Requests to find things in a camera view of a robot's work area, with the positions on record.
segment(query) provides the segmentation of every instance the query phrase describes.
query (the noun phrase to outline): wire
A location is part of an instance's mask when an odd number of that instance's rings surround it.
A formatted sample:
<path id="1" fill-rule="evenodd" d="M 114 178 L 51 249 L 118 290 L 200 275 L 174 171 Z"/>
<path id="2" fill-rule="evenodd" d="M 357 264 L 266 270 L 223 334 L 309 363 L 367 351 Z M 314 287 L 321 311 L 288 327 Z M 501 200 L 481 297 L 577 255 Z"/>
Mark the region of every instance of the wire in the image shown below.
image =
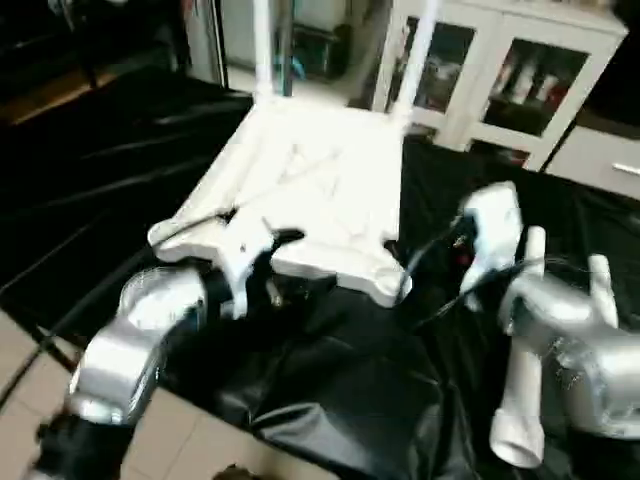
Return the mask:
<path id="1" fill-rule="evenodd" d="M 211 222 L 213 220 L 219 220 L 220 218 L 222 218 L 221 215 L 222 213 L 216 213 L 188 223 L 187 225 L 181 227 L 180 229 L 151 245 L 151 250 L 155 250 L 163 243 L 175 238 L 176 236 L 188 230 L 199 227 L 200 225 L 204 225 L 205 223 Z M 64 329 L 70 327 L 78 318 L 80 318 L 80 315 L 87 307 L 89 307 L 100 297 L 102 297 L 116 282 L 121 281 L 148 254 L 149 246 L 145 245 L 143 248 L 141 248 L 131 257 L 125 260 L 122 264 L 120 264 L 120 266 L 116 270 L 107 275 L 107 277 L 105 277 L 100 283 L 98 283 L 98 285 L 92 288 L 73 307 L 71 307 L 71 309 L 62 318 L 60 318 L 60 320 L 58 320 L 53 325 L 53 327 L 51 327 L 47 336 L 42 339 L 38 346 L 33 350 L 31 355 L 29 355 L 29 357 L 26 358 L 22 365 L 20 365 L 20 367 L 16 369 L 11 379 L 6 383 L 4 389 L 2 390 L 2 394 L 0 395 L 0 412 L 2 412 L 6 403 L 11 398 L 11 395 L 13 395 L 18 385 L 20 385 L 20 382 L 22 382 L 27 373 L 29 373 L 29 370 L 31 370 L 36 360 L 38 360 L 38 357 L 40 357 L 40 355 L 53 342 L 53 339 L 58 336 Z"/>
<path id="2" fill-rule="evenodd" d="M 404 296 L 404 289 L 407 285 L 407 282 L 409 281 L 409 278 L 412 278 L 415 270 L 420 266 L 420 262 L 422 262 L 422 259 L 424 258 L 424 256 L 427 253 L 429 253 L 433 249 L 433 247 L 435 247 L 437 244 L 439 244 L 441 241 L 443 241 L 445 238 L 451 235 L 457 226 L 458 226 L 458 220 L 456 219 L 449 226 L 449 228 L 440 232 L 438 235 L 433 237 L 425 245 L 423 245 L 413 253 L 413 255 L 411 256 L 411 259 L 409 260 L 409 263 L 407 263 L 407 268 L 405 268 L 404 272 L 402 272 L 402 277 L 400 278 L 400 286 L 398 287 L 398 291 L 396 292 L 396 298 L 393 302 L 394 305 L 398 305 L 402 301 L 402 298 Z"/>
<path id="3" fill-rule="evenodd" d="M 514 265 L 512 265 L 511 267 L 505 269 L 505 270 L 500 270 L 500 271 L 495 271 L 495 272 L 490 272 L 487 275 L 485 275 L 477 284 L 475 284 L 472 288 L 470 288 L 469 290 L 460 293 L 457 297 L 455 297 L 454 299 L 448 301 L 447 303 L 445 303 L 444 305 L 442 305 L 433 315 L 420 320 L 416 325 L 414 325 L 412 327 L 412 330 L 418 330 L 419 328 L 423 327 L 424 325 L 431 323 L 434 320 L 437 320 L 440 317 L 443 317 L 444 315 L 446 315 L 449 310 L 451 310 L 453 307 L 455 307 L 458 303 L 462 302 L 465 298 L 467 298 L 468 295 L 478 291 L 479 289 L 486 287 L 487 285 L 490 285 L 498 280 L 501 279 L 505 279 L 505 278 L 509 278 L 509 276 L 513 275 L 513 274 L 518 274 L 520 273 L 522 270 L 533 266 L 533 265 L 537 265 L 539 263 L 545 263 L 545 264 L 550 264 L 550 265 L 562 265 L 565 267 L 570 268 L 573 271 L 576 272 L 581 272 L 581 273 L 587 273 L 587 274 L 593 274 L 594 272 L 590 272 L 588 269 L 585 268 L 581 268 L 581 267 L 576 267 L 575 265 L 573 265 L 572 263 L 570 263 L 567 259 L 562 258 L 562 257 L 545 257 L 545 258 L 536 258 L 533 260 L 527 260 L 527 259 L 522 259 L 519 260 L 518 262 L 516 262 Z M 602 286 L 604 286 L 605 288 L 609 289 L 611 288 L 609 283 L 607 282 L 607 280 L 601 276 L 601 275 L 595 275 L 594 279 L 596 281 L 596 283 L 601 283 Z"/>

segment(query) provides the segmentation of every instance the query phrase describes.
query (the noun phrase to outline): white vertical pole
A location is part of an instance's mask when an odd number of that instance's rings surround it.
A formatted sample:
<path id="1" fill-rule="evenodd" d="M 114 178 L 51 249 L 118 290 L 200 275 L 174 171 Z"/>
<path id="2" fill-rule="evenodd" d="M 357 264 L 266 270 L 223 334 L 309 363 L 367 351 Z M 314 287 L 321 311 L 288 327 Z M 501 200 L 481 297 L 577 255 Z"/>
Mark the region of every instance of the white vertical pole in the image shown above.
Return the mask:
<path id="1" fill-rule="evenodd" d="M 273 95 L 273 51 L 269 0 L 253 0 L 253 40 L 256 50 L 256 101 Z"/>
<path id="2" fill-rule="evenodd" d="M 530 227 L 525 245 L 525 260 L 544 259 L 546 232 Z M 527 267 L 535 275 L 544 275 L 544 263 Z M 544 430 L 540 424 L 542 362 L 516 338 L 511 340 L 509 366 L 500 408 L 491 423 L 489 444 L 500 459 L 519 468 L 535 468 L 542 463 Z"/>
<path id="3" fill-rule="evenodd" d="M 395 122 L 398 122 L 402 128 L 409 126 L 411 121 L 411 112 L 413 111 L 413 102 L 416 98 L 422 71 L 427 60 L 433 30 L 438 21 L 438 10 L 441 0 L 425 0 L 424 9 L 420 16 L 418 29 L 413 37 L 413 45 L 409 52 L 409 61 L 407 68 L 402 77 L 400 84 L 400 93 L 392 113 Z"/>
<path id="4" fill-rule="evenodd" d="M 605 322 L 618 328 L 618 310 L 611 288 L 611 270 L 609 259 L 604 255 L 591 255 L 589 257 L 589 270 L 591 271 L 591 298 L 600 310 Z"/>

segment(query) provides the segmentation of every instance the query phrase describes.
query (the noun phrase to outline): beige floor tile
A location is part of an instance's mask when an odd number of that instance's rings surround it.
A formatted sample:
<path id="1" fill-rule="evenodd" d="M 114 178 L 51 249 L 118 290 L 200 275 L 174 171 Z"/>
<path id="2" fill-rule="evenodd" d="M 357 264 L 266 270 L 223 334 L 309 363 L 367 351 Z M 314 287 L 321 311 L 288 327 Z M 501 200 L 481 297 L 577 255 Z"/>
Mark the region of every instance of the beige floor tile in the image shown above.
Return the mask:
<path id="1" fill-rule="evenodd" d="M 200 412 L 164 390 L 158 390 L 142 419 L 125 465 L 161 480 L 191 435 Z"/>
<path id="2" fill-rule="evenodd" d="M 0 386 L 4 386 L 35 344 L 0 310 Z"/>
<path id="3" fill-rule="evenodd" d="M 120 472 L 120 480 L 150 480 L 149 477 L 134 470 L 131 467 L 125 467 Z"/>
<path id="4" fill-rule="evenodd" d="M 27 407 L 48 418 L 60 410 L 70 379 L 64 368 L 44 355 L 18 387 L 16 396 Z"/>
<path id="5" fill-rule="evenodd" d="M 332 474 L 259 442 L 203 414 L 180 452 L 167 480 L 209 480 L 229 465 L 280 479 L 329 480 Z"/>
<path id="6" fill-rule="evenodd" d="M 40 416 L 17 401 L 0 415 L 0 471 L 2 479 L 20 480 L 37 453 L 35 433 Z"/>

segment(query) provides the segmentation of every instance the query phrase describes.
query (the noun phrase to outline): black table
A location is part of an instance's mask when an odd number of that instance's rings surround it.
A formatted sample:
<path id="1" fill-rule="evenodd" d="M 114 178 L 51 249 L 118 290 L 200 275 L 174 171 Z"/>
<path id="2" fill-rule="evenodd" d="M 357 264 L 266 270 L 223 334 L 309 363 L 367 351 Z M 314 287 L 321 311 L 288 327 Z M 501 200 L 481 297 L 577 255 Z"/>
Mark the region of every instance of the black table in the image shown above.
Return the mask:
<path id="1" fill-rule="evenodd" d="M 10 282 L 2 307 L 23 325 L 51 325 L 173 214 L 250 104 L 146 72 L 0 132 L 23 146 L 0 177 L 1 281 Z M 609 256 L 621 323 L 639 329 L 640 204 L 613 194 L 408 138 L 399 255 L 444 228 L 465 196 L 503 180 L 516 184 L 524 223 L 546 228 L 548 254 L 584 267 L 591 253 Z M 446 248 L 430 260 L 400 308 L 330 288 L 278 313 L 214 325 L 176 352 L 165 385 L 343 478 L 640 478 L 637 442 L 567 429 L 551 363 L 543 466 L 519 471 L 493 456 L 489 425 L 508 355 L 495 315 L 458 307 L 413 330 L 455 295 L 459 272 L 445 257 Z M 586 285 L 585 275 L 557 273 Z M 67 337 L 82 342 L 108 321 L 120 288 Z"/>

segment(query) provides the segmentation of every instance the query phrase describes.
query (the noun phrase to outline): white drawer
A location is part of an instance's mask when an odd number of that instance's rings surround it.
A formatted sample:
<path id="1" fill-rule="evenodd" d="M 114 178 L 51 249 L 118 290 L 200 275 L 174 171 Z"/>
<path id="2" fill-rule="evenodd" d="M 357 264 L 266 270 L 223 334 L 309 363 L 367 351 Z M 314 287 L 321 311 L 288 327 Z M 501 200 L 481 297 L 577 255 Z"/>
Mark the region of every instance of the white drawer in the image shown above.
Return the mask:
<path id="1" fill-rule="evenodd" d="M 640 199 L 640 141 L 576 127 L 547 173 Z"/>

